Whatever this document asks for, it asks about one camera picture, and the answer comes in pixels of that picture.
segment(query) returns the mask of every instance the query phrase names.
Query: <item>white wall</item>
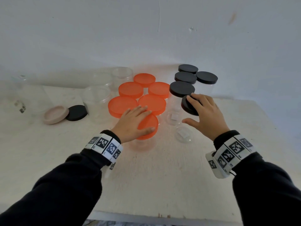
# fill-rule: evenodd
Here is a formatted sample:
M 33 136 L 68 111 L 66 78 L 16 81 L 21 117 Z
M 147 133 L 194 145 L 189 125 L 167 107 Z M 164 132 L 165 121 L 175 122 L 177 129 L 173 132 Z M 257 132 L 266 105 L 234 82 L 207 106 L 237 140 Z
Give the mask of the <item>white wall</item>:
M 0 0 L 0 70 L 84 87 L 80 70 L 128 66 L 170 83 L 178 64 L 194 64 L 219 77 L 216 95 L 257 101 L 298 146 L 300 9 L 301 0 Z

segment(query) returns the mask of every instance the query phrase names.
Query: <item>black lid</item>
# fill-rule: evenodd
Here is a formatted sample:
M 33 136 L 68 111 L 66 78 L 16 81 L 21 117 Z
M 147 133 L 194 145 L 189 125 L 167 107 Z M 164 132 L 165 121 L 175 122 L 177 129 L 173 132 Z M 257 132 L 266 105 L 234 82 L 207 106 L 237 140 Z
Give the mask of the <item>black lid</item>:
M 199 68 L 189 65 L 189 64 L 181 64 L 179 65 L 178 71 L 184 71 L 184 72 L 189 72 L 195 74 Z
M 180 71 L 175 74 L 175 80 L 194 84 L 197 81 L 197 77 L 193 73 Z
M 79 121 L 87 115 L 87 110 L 83 105 L 74 105 L 69 108 L 69 114 L 66 116 L 68 121 Z
M 182 102 L 181 102 L 181 107 L 183 108 L 184 111 L 188 112 L 189 114 L 191 115 L 194 115 L 194 116 L 198 116 L 198 112 L 197 110 L 193 107 L 192 104 L 190 104 L 189 101 L 187 101 L 187 96 L 188 95 L 185 95 L 183 98 L 182 98 Z
M 217 82 L 218 77 L 207 71 L 199 71 L 195 74 L 198 78 L 198 81 L 204 84 L 213 85 Z
M 186 82 L 173 82 L 169 86 L 169 91 L 172 95 L 182 98 L 185 95 L 194 93 L 195 88 L 190 83 Z

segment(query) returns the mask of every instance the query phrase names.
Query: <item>black sleeve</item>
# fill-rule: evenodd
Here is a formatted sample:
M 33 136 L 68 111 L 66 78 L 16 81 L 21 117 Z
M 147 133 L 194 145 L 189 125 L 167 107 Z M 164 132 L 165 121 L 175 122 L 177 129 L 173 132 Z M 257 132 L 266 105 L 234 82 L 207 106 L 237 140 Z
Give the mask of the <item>black sleeve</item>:
M 105 133 L 120 139 L 111 131 Z M 41 177 L 32 191 L 0 215 L 0 225 L 80 225 L 100 198 L 101 171 L 110 161 L 91 149 L 73 154 Z
M 221 134 L 214 140 L 217 149 L 238 135 L 235 130 Z M 280 167 L 265 162 L 257 152 L 243 159 L 233 168 L 233 191 L 246 225 L 299 224 L 301 191 Z

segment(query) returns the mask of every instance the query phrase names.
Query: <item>person's right arm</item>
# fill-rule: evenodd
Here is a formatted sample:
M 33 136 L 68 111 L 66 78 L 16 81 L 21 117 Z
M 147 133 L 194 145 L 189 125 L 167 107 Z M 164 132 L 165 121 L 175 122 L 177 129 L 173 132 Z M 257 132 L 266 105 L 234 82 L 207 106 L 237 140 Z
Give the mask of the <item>person's right arm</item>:
M 213 99 L 192 94 L 187 100 L 198 111 L 200 121 L 186 118 L 182 122 L 193 126 L 210 138 L 216 150 L 239 132 L 228 128 L 223 114 Z M 301 191 L 280 167 L 265 162 L 258 152 L 252 153 L 233 168 L 233 191 L 244 225 L 299 224 Z

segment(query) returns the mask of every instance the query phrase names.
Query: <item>white wristband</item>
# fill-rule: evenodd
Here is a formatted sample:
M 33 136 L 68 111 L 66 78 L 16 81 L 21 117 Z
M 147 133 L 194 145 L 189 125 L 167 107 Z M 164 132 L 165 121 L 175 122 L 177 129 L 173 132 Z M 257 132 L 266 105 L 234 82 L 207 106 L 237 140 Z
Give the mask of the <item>white wristband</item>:
M 254 146 L 242 135 L 236 135 L 227 140 L 214 154 L 206 154 L 206 159 L 217 178 L 229 176 L 233 167 L 244 158 L 256 152 Z
M 98 152 L 113 164 L 123 150 L 122 145 L 117 140 L 104 133 L 93 137 L 85 148 Z

